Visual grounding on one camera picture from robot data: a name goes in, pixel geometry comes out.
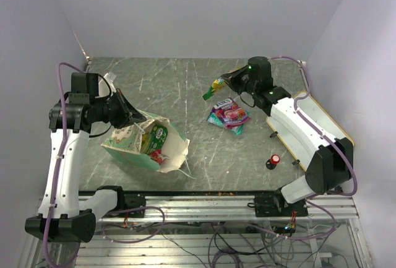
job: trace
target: small bottle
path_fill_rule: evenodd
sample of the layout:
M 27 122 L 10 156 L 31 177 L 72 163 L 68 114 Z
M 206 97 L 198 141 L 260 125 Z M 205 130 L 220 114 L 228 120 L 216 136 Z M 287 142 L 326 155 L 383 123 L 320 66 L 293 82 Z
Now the small bottle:
M 269 170 L 275 169 L 277 164 L 280 162 L 280 157 L 278 155 L 272 155 L 271 158 L 265 163 L 265 166 Z

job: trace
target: green snack package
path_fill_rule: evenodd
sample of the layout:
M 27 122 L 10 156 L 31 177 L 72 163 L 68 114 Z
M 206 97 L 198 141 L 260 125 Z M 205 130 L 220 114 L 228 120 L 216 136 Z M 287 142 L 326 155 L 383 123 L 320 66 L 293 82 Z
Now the green snack package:
M 204 100 L 208 100 L 215 92 L 221 90 L 223 87 L 226 86 L 224 79 L 218 78 L 212 82 L 212 85 L 209 87 L 208 91 L 202 96 Z
M 167 136 L 168 128 L 155 124 L 150 133 L 142 136 L 142 148 L 140 152 L 148 155 L 154 150 L 162 148 Z

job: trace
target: label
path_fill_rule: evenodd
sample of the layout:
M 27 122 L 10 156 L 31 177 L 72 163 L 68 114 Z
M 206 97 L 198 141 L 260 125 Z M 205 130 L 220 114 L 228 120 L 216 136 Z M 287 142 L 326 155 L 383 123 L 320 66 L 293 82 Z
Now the label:
M 162 133 L 163 133 L 163 129 L 161 128 L 161 129 L 158 130 L 157 135 L 155 136 L 155 138 L 157 138 L 157 139 L 161 138 Z
M 218 102 L 218 103 L 214 106 L 214 108 L 215 108 L 215 109 L 219 109 L 219 108 L 221 108 L 221 107 L 223 107 L 223 106 L 225 106 L 225 105 L 231 104 L 232 102 L 233 102 L 233 101 L 232 101 L 231 99 L 227 98 L 227 99 L 225 99 L 224 101 Z

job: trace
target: red bottle cap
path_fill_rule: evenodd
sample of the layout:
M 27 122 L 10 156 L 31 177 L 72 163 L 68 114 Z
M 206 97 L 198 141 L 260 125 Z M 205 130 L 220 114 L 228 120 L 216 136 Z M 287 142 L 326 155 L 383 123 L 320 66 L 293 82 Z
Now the red bottle cap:
M 280 157 L 278 155 L 272 155 L 270 159 L 271 164 L 276 165 L 280 162 Z

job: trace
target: yellow edge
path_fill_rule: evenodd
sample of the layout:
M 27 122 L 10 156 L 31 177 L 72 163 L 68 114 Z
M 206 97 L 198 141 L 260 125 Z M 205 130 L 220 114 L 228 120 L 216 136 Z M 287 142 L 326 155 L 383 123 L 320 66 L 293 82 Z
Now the yellow edge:
M 298 97 L 298 95 L 300 95 L 301 93 L 307 93 L 305 90 L 300 91 L 299 93 L 297 93 L 294 98 Z M 309 96 L 311 98 L 311 100 L 313 102 L 315 102 L 315 104 L 332 120 L 332 122 L 344 133 L 344 135 L 346 136 L 346 138 L 348 138 L 351 142 L 352 145 L 355 146 L 355 143 L 353 142 L 352 138 L 340 127 L 340 125 L 338 125 L 334 119 L 325 111 L 325 109 L 323 109 L 323 107 L 320 106 L 320 104 L 318 104 L 318 102 L 316 102 L 315 99 L 312 98 L 312 96 Z M 268 122 L 268 118 L 269 116 L 267 116 L 267 118 L 265 119 L 265 122 L 267 122 L 267 124 L 269 125 L 269 127 L 271 128 L 271 130 L 273 130 L 275 132 L 275 129 L 273 128 L 273 126 L 271 126 L 271 124 Z M 286 145 L 286 143 L 283 141 L 283 139 L 279 136 L 279 134 L 277 134 L 277 137 L 279 138 L 279 140 L 283 143 L 283 145 L 287 148 L 287 150 L 289 151 L 289 153 L 291 153 L 291 155 L 293 156 L 293 158 L 295 158 L 295 160 L 297 160 L 296 155 L 290 150 L 289 146 Z M 303 164 L 299 164 L 300 167 L 306 171 L 306 168 L 303 166 Z

